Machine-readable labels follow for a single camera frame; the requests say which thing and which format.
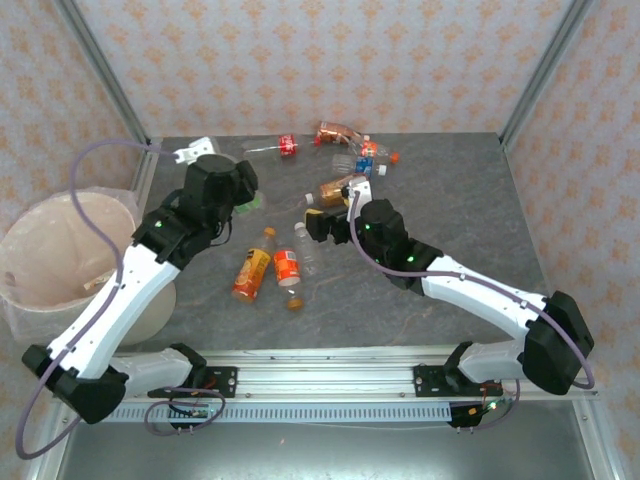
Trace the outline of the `tea bottle gold red label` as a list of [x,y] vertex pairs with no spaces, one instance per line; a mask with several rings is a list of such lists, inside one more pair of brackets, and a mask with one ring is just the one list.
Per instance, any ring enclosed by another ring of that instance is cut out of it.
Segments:
[[321,184],[313,192],[305,195],[305,200],[310,206],[323,208],[338,207],[345,204],[342,190],[349,185],[351,180],[365,180],[364,174],[351,174],[336,180]]

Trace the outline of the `bottle red orange label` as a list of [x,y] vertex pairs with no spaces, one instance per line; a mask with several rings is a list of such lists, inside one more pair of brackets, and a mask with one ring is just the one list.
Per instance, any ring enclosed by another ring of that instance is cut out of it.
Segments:
[[302,278],[296,254],[291,248],[279,248],[273,257],[278,287],[285,297],[286,308],[298,311],[304,307]]

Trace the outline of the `clear unlabelled bottle white cap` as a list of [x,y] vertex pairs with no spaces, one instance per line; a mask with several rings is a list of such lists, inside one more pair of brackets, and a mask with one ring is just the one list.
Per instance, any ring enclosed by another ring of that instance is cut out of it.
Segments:
[[299,265],[308,276],[318,273],[320,268],[316,243],[303,222],[294,225],[294,247]]

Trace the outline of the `crumpled brown label bottle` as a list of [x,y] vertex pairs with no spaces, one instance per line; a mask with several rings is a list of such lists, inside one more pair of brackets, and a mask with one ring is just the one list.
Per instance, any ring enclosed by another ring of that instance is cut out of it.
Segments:
[[362,145],[365,141],[369,140],[369,135],[362,134],[349,126],[335,122],[321,121],[316,130],[314,145]]

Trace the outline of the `grey metal sheet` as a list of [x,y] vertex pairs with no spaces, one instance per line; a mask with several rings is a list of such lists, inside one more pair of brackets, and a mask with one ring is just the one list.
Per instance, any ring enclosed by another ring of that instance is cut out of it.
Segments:
[[594,480],[570,416],[535,409],[486,431],[218,424],[158,438],[135,424],[79,427],[56,480]]

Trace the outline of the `orange juice bottle yellow label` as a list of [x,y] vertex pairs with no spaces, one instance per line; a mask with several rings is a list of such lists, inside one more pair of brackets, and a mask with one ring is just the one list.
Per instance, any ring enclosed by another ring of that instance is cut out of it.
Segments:
[[276,230],[266,227],[261,237],[248,249],[244,263],[232,287],[232,296],[253,303],[258,295],[265,273],[272,261],[276,245]]

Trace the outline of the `beige round bin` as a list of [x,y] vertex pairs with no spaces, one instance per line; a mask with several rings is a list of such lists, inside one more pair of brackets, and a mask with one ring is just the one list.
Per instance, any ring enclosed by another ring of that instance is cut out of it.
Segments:
[[[77,195],[86,214],[123,254],[141,220],[134,193],[130,190],[91,187],[78,191]],[[170,283],[146,307],[120,345],[134,345],[157,334],[168,322],[175,303],[176,289]]]

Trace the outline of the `clear bottle orange label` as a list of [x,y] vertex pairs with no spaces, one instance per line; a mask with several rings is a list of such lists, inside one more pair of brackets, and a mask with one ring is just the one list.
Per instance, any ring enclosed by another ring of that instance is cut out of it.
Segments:
[[392,152],[386,146],[372,140],[352,140],[349,142],[349,148],[355,155],[371,158],[380,164],[396,165],[400,160],[397,152]]

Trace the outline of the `translucent plastic bin liner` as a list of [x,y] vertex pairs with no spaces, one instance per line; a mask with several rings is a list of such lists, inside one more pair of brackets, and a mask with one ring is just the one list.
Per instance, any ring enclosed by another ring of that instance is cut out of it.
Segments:
[[94,295],[83,284],[111,270],[110,247],[57,194],[23,214],[0,241],[0,317],[22,344],[47,344]]

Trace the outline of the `aluminium frame post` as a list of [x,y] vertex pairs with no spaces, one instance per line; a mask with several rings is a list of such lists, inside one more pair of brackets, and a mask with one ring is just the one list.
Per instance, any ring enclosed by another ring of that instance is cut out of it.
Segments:
[[499,135],[503,152],[507,153],[516,143],[537,101],[551,81],[565,51],[581,28],[585,17],[596,0],[571,0],[551,40],[520,95],[511,115]]
[[125,123],[129,134],[140,143],[149,143],[150,138],[142,122],[129,101],[121,82],[118,80],[110,62],[99,45],[85,16],[76,0],[53,0],[59,13],[76,37],[85,58],[104,87],[107,96],[114,104]]

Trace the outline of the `clear bottle red cola label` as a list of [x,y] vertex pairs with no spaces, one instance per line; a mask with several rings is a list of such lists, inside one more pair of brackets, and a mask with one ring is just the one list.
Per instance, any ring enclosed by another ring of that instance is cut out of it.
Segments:
[[294,157],[321,144],[317,135],[284,134],[247,140],[242,144],[245,160]]

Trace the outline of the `aluminium table side rail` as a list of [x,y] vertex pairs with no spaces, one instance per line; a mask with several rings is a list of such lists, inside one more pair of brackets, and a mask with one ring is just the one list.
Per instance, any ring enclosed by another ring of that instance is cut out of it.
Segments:
[[141,209],[143,209],[147,203],[158,160],[159,154],[157,152],[144,150],[140,154],[138,167],[133,176],[131,190],[134,193],[137,206]]

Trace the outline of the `short aluminium frame strut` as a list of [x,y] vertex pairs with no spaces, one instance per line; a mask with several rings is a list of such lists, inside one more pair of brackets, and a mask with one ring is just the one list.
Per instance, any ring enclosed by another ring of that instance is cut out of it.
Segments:
[[627,480],[605,406],[598,397],[572,405],[594,480]]
[[[64,403],[52,400],[47,406],[46,416],[41,422],[36,446],[47,445],[64,432],[75,419],[75,413]],[[65,450],[70,436],[67,435],[51,450],[31,460],[28,464],[26,480],[58,480]]]

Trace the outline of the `clear bottle blue label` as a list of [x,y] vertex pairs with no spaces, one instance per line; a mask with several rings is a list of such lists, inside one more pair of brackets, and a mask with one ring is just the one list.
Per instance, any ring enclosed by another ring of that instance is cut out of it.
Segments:
[[371,157],[336,154],[332,158],[332,171],[336,175],[363,174],[367,178],[384,177],[387,175],[387,169],[385,164],[377,163]]

